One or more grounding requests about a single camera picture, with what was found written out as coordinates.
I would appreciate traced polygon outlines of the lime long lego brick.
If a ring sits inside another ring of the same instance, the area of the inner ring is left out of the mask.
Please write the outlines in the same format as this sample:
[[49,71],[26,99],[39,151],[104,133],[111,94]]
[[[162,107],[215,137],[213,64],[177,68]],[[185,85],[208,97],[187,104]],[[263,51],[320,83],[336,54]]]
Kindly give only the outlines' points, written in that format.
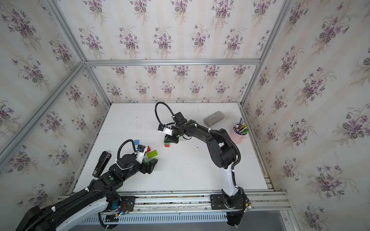
[[146,153],[146,156],[148,159],[152,159],[158,156],[158,152],[156,150],[153,150],[151,152]]

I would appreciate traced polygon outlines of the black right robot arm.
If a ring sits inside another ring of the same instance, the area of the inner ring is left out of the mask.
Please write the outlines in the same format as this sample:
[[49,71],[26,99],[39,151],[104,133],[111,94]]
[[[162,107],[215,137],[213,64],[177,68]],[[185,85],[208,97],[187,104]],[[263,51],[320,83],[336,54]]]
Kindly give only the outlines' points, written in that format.
[[241,153],[224,129],[212,130],[190,120],[182,125],[174,122],[159,124],[158,132],[165,134],[165,141],[178,143],[179,137],[197,138],[207,145],[212,162],[222,173],[222,202],[228,209],[249,206],[244,190],[236,183],[235,166],[241,160]]

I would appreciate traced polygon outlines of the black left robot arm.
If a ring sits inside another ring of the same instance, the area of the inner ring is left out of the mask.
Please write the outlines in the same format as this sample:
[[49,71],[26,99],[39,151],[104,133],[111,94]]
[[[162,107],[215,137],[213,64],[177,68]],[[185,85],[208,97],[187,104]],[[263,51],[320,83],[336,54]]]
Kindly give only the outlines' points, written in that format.
[[106,173],[81,191],[45,208],[31,208],[17,226],[18,231],[61,231],[74,226],[94,213],[105,210],[120,213],[127,208],[117,190],[138,172],[151,174],[157,159],[139,162],[138,154],[126,154],[117,159]]

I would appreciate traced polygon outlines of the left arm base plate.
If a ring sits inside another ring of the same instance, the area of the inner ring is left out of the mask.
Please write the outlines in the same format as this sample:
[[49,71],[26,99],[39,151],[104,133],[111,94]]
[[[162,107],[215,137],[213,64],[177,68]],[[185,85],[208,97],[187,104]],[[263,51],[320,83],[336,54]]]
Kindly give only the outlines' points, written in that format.
[[120,196],[109,201],[106,211],[128,213],[134,210],[135,196]]

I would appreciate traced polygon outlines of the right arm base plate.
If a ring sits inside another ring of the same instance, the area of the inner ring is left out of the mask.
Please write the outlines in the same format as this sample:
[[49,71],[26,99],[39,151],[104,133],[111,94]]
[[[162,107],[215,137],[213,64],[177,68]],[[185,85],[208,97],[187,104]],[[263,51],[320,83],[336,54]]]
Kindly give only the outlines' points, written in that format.
[[233,196],[227,194],[212,194],[210,195],[210,202],[212,210],[225,210],[225,209],[242,209],[250,208],[250,202],[245,194],[240,192]]

